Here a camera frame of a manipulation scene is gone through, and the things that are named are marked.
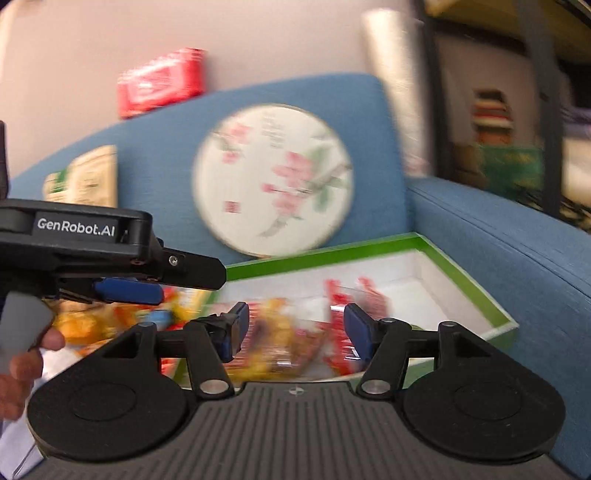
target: green box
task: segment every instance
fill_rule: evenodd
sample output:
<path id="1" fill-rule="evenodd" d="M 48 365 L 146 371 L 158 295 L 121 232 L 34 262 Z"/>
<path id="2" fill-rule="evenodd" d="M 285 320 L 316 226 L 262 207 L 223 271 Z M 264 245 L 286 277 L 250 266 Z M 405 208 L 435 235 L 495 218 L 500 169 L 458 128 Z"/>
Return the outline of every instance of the green box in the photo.
<path id="1" fill-rule="evenodd" d="M 228 282 L 212 295 L 210 304 L 285 296 L 305 303 L 313 319 L 327 321 L 317 318 L 325 311 L 328 317 L 324 280 L 338 278 L 346 287 L 360 275 L 371 277 L 377 289 L 393 301 L 396 318 L 425 329 L 455 320 L 501 349 L 513 341 L 517 323 L 510 315 L 449 257 L 416 233 L 232 265 Z M 432 369 L 432 359 L 411 359 L 405 384 Z M 330 380 L 356 384 L 360 377 Z M 184 363 L 175 380 L 188 387 Z"/>

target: genrobot.ai logo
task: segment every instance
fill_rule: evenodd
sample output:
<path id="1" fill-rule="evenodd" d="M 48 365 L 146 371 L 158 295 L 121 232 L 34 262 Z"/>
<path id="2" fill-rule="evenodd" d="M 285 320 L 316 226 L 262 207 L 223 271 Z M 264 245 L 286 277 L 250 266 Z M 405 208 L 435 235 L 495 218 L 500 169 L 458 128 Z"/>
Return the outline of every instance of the genrobot.ai logo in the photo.
<path id="1" fill-rule="evenodd" d="M 37 228 L 41 230 L 51 230 L 54 232 L 85 233 L 86 235 L 115 236 L 115 225 L 99 226 L 96 223 L 85 225 L 81 222 L 69 222 L 68 220 L 54 221 L 46 218 L 39 218 Z"/>

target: screw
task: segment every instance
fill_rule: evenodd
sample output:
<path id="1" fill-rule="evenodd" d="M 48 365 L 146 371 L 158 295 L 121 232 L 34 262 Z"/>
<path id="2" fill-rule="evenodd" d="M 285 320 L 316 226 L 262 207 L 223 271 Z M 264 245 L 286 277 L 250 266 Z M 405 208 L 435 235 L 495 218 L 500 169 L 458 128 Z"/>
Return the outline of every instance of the screw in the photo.
<path id="1" fill-rule="evenodd" d="M 381 395 L 390 390 L 390 384 L 384 380 L 367 380 L 363 382 L 361 389 L 370 395 Z"/>
<path id="2" fill-rule="evenodd" d="M 219 395 L 220 393 L 224 393 L 228 388 L 230 388 L 230 385 L 228 385 L 227 382 L 224 382 L 224 380 L 213 379 L 206 380 L 205 382 L 201 383 L 201 385 L 199 385 L 199 388 L 203 393 L 206 393 L 207 395 Z"/>

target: white cylinder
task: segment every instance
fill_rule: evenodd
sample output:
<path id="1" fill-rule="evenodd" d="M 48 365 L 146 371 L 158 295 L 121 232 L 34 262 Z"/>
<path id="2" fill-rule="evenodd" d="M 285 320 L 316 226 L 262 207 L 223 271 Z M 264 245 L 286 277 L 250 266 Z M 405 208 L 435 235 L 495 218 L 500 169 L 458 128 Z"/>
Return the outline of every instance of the white cylinder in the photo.
<path id="1" fill-rule="evenodd" d="M 382 80 L 390 111 L 400 134 L 404 171 L 409 176 L 431 173 L 428 141 L 426 85 L 418 47 L 417 22 L 389 8 L 377 8 L 362 16 L 372 72 Z"/>

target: beige wall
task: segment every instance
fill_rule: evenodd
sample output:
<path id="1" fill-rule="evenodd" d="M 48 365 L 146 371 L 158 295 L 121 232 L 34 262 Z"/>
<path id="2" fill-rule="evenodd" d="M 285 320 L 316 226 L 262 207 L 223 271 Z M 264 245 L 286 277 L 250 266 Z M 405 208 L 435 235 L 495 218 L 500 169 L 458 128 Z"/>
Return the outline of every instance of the beige wall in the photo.
<path id="1" fill-rule="evenodd" d="M 0 83 L 14 176 L 117 119 L 118 74 L 179 47 L 210 52 L 212 90 L 366 71 L 360 15 L 407 0 L 36 0 Z"/>

